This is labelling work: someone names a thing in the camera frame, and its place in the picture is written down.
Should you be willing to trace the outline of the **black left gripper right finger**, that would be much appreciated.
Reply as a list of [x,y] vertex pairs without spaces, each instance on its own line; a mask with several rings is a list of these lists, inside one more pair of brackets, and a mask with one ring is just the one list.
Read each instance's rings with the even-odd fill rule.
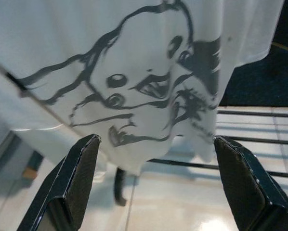
[[214,140],[226,199],[240,231],[288,231],[288,196],[242,144]]

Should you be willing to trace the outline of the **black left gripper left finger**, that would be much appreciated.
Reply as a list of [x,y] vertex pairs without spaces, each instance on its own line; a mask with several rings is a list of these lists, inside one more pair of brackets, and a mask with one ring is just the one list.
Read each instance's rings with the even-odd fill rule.
[[23,217],[19,231],[77,231],[92,188],[100,138],[78,140],[47,175]]

